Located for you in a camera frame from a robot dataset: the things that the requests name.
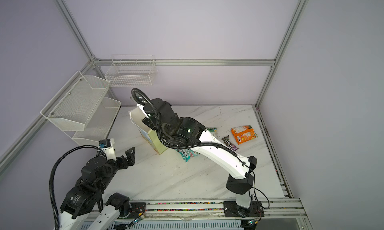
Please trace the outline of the white green paper bag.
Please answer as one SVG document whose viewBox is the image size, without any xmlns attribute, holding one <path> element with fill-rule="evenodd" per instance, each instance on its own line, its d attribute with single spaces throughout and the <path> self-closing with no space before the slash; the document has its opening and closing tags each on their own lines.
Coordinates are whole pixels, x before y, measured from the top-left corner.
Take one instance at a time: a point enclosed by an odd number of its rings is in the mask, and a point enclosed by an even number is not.
<svg viewBox="0 0 384 230">
<path fill-rule="evenodd" d="M 142 137 L 152 146 L 158 155 L 161 155 L 168 148 L 164 146 L 157 137 L 156 131 L 145 125 L 142 120 L 145 119 L 146 115 L 143 112 L 143 107 L 137 105 L 130 112 L 131 122 L 138 128 Z"/>
</svg>

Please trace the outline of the red green candy packet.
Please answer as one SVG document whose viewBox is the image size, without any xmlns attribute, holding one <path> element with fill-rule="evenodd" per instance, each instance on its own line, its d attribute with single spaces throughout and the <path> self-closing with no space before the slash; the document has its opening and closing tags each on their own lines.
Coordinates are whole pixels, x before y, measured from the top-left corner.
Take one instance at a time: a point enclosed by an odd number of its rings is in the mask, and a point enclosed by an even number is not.
<svg viewBox="0 0 384 230">
<path fill-rule="evenodd" d="M 185 163 L 187 163 L 191 158 L 199 155 L 199 153 L 194 152 L 191 149 L 177 150 L 177 152 L 182 156 Z"/>
</svg>

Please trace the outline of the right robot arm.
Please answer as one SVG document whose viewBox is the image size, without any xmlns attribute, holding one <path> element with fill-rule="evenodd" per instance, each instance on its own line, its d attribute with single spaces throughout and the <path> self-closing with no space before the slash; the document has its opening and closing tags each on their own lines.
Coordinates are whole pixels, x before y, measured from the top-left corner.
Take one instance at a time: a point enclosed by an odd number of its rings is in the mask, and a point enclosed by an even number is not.
<svg viewBox="0 0 384 230">
<path fill-rule="evenodd" d="M 209 158 L 229 173 L 226 188 L 236 195 L 234 215 L 261 219 L 265 207 L 257 198 L 254 170 L 257 159 L 243 157 L 223 145 L 197 120 L 180 118 L 172 106 L 161 99 L 137 98 L 146 115 L 145 124 L 155 127 L 159 141 L 177 151 L 192 150 Z"/>
</svg>

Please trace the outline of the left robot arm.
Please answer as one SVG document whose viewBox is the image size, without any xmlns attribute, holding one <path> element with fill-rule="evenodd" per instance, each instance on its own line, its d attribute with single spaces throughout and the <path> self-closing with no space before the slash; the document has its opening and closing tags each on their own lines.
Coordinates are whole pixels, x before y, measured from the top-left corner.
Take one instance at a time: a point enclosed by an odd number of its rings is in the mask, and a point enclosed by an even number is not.
<svg viewBox="0 0 384 230">
<path fill-rule="evenodd" d="M 49 181 L 50 199 L 54 214 L 54 228 L 56 230 L 78 230 L 93 211 L 95 205 L 99 206 L 100 213 L 90 225 L 91 230 L 106 230 L 118 218 L 125 219 L 131 216 L 132 205 L 129 197 L 115 193 L 103 204 L 103 193 L 112 181 L 118 170 L 125 170 L 135 164 L 135 148 L 125 152 L 124 156 L 107 159 L 99 155 L 90 159 L 82 169 L 82 175 L 75 186 L 69 190 L 62 205 L 57 206 L 54 194 L 54 175 L 59 163 L 74 148 L 66 152 L 55 163 Z"/>
</svg>

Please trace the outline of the green snack packet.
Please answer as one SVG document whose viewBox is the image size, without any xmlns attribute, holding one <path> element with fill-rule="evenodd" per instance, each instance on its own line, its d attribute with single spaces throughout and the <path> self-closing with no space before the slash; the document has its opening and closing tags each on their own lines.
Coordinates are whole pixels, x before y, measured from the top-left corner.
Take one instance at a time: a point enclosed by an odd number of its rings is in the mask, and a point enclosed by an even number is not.
<svg viewBox="0 0 384 230">
<path fill-rule="evenodd" d="M 209 131 L 215 138 L 218 137 L 217 128 L 206 128 L 206 130 Z"/>
</svg>

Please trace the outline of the purple chocolate bar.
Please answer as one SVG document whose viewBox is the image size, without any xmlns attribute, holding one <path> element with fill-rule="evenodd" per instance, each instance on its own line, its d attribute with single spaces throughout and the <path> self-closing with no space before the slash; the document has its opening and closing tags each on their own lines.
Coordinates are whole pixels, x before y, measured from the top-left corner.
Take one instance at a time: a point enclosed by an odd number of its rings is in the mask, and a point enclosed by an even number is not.
<svg viewBox="0 0 384 230">
<path fill-rule="evenodd" d="M 225 145 L 230 148 L 232 151 L 236 152 L 239 148 L 233 144 L 231 141 L 230 141 L 230 136 L 225 136 L 222 138 L 222 141 L 225 143 Z"/>
</svg>

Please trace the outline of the orange snack box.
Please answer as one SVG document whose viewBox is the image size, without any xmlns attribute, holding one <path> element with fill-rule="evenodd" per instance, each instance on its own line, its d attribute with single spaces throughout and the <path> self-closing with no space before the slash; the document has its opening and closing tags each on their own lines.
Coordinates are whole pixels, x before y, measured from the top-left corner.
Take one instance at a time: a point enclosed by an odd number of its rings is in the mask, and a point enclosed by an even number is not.
<svg viewBox="0 0 384 230">
<path fill-rule="evenodd" d="M 231 133 L 233 134 L 238 145 L 258 138 L 258 135 L 251 125 L 231 128 Z"/>
</svg>

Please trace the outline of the white mesh wall shelf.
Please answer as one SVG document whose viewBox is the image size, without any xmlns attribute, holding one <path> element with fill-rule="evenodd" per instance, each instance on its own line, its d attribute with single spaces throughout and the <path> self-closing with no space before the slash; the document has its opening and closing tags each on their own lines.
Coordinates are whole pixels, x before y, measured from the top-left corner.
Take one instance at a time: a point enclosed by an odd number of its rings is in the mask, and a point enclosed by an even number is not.
<svg viewBox="0 0 384 230">
<path fill-rule="evenodd" d="M 106 139 L 121 108 L 108 97 L 110 82 L 76 72 L 41 110 L 41 115 L 78 145 Z"/>
</svg>

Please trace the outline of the aluminium frame post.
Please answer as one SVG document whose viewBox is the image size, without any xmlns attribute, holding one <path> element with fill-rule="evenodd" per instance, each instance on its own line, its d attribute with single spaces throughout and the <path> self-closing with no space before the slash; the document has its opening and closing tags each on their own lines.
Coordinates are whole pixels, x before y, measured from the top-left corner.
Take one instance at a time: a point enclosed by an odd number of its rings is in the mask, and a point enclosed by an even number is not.
<svg viewBox="0 0 384 230">
<path fill-rule="evenodd" d="M 55 5 L 57 6 L 59 12 L 63 16 L 66 24 L 68 25 L 71 33 L 74 35 L 76 41 L 79 46 L 87 56 L 90 62 L 94 62 L 96 60 L 95 55 L 92 53 L 91 48 L 89 47 L 85 37 L 81 33 L 80 28 L 78 27 L 75 18 L 73 17 L 68 5 L 65 0 L 53 0 Z"/>
</svg>

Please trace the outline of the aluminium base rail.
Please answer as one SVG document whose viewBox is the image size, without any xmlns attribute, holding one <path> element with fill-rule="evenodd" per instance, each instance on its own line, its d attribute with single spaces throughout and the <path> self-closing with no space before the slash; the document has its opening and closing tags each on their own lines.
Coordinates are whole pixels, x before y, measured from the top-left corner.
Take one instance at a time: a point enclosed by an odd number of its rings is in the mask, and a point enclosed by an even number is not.
<svg viewBox="0 0 384 230">
<path fill-rule="evenodd" d="M 234 199 L 132 201 L 133 215 L 109 230 L 311 230 L 299 199 L 253 203 L 241 213 Z"/>
</svg>

